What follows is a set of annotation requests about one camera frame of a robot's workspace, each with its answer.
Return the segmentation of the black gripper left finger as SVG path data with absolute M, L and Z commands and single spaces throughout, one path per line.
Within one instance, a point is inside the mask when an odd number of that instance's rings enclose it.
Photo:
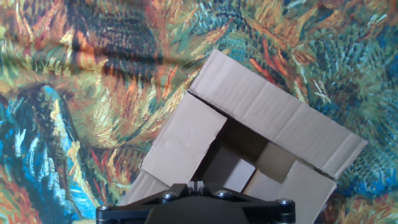
M 127 205 L 100 205 L 96 209 L 96 224 L 144 223 L 150 211 L 158 205 L 195 195 L 197 183 L 173 184 L 169 189 Z

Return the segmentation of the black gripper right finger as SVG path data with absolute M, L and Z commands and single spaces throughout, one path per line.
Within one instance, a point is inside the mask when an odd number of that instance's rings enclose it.
M 244 217 L 249 223 L 295 223 L 296 221 L 295 202 L 290 199 L 261 200 L 206 182 L 196 183 L 196 194 L 200 197 L 215 199 L 212 205 L 223 202 L 223 206 L 217 205 L 216 209 L 225 208 L 228 218 L 238 214 L 232 211 L 231 206 L 234 205 L 242 212 L 239 216 Z

